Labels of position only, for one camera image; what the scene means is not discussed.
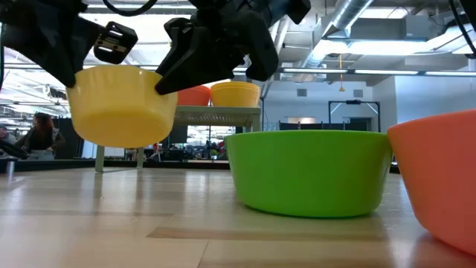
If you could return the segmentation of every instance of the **person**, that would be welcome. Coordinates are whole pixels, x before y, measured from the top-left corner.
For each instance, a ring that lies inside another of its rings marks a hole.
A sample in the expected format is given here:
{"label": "person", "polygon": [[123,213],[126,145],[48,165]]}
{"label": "person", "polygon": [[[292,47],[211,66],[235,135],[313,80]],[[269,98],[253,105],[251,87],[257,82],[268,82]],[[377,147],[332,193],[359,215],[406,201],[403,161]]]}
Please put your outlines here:
{"label": "person", "polygon": [[[7,131],[7,127],[0,124],[0,140],[4,141],[4,142],[7,142],[9,144],[15,144],[16,143],[16,138],[14,135],[11,135],[9,134],[9,132]],[[9,156],[9,154],[7,154],[6,152],[4,152],[3,150],[0,150],[0,156]]]}
{"label": "person", "polygon": [[2,141],[6,141],[9,144],[15,144],[16,143],[16,138],[14,135],[9,134],[7,131],[7,127],[0,124],[0,139]]}
{"label": "person", "polygon": [[37,113],[33,117],[33,128],[15,143],[30,154],[29,160],[54,160],[55,150],[64,145],[60,130],[54,127],[50,115]]}

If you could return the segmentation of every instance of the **yellow bowl on table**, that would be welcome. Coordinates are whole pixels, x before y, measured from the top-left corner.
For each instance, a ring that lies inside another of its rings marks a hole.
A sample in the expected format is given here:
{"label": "yellow bowl on table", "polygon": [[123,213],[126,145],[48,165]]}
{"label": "yellow bowl on table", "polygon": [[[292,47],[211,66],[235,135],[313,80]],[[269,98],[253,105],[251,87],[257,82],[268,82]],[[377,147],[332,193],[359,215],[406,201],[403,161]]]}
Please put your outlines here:
{"label": "yellow bowl on table", "polygon": [[160,74],[134,66],[97,66],[76,73],[67,88],[74,129],[85,140],[108,147],[144,147],[166,138],[177,93],[159,95]]}
{"label": "yellow bowl on table", "polygon": [[258,107],[261,88],[253,83],[225,82],[211,87],[214,106]]}

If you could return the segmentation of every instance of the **bowl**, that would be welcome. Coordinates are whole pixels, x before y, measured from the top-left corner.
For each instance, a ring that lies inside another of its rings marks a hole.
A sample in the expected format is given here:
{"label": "bowl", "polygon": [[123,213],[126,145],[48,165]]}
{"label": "bowl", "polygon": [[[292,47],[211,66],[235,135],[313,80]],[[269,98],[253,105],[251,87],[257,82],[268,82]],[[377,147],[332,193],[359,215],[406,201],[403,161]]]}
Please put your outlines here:
{"label": "bowl", "polygon": [[299,217],[373,211],[382,201],[392,159],[381,133],[277,131],[236,134],[225,142],[239,199]]}
{"label": "bowl", "polygon": [[169,135],[177,94],[159,95],[161,76],[134,66],[97,66],[76,73],[66,89],[76,132],[108,147],[143,147]]}
{"label": "bowl", "polygon": [[476,109],[388,130],[418,221],[432,235],[476,255]]}
{"label": "bowl", "polygon": [[217,83],[211,87],[211,101],[214,106],[256,108],[260,93],[260,87],[253,83]]}
{"label": "bowl", "polygon": [[178,92],[177,105],[208,106],[209,102],[210,89],[206,86],[195,86]]}

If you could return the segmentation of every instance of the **wooden table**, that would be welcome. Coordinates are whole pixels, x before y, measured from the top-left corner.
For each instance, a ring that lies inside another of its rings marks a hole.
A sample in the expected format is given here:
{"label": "wooden table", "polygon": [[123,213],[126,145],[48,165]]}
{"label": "wooden table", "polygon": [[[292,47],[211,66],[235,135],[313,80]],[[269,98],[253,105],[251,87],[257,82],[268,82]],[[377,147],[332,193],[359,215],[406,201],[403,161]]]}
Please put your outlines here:
{"label": "wooden table", "polygon": [[[260,108],[177,106],[174,124],[191,126],[236,126],[245,127],[247,132],[261,131]],[[139,148],[137,168],[144,165],[144,149]],[[98,145],[96,171],[104,169],[104,147]]]}
{"label": "wooden table", "polygon": [[371,214],[306,219],[243,205],[227,170],[108,171],[0,177],[0,266],[476,267],[421,227],[397,175]]}

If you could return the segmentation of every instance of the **white wall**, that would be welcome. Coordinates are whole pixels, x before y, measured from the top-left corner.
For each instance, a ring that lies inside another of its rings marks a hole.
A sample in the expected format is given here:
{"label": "white wall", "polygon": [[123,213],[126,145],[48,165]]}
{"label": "white wall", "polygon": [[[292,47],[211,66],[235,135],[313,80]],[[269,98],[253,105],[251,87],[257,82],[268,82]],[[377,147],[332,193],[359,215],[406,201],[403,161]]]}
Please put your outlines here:
{"label": "white wall", "polygon": [[476,108],[474,83],[465,77],[396,77],[398,123]]}
{"label": "white wall", "polygon": [[386,133],[397,123],[395,77],[389,77],[373,87],[373,100],[380,102],[382,132]]}
{"label": "white wall", "polygon": [[[345,92],[340,92],[340,83],[273,82],[265,99],[265,122],[287,122],[288,117],[313,117],[316,122],[328,123],[328,101],[354,100],[353,90],[363,89],[361,101],[372,101],[373,90],[365,82],[345,82]],[[296,89],[307,89],[307,97],[298,97]],[[342,104],[333,114],[333,123],[342,123],[344,118],[376,118],[376,114],[367,105]]]}

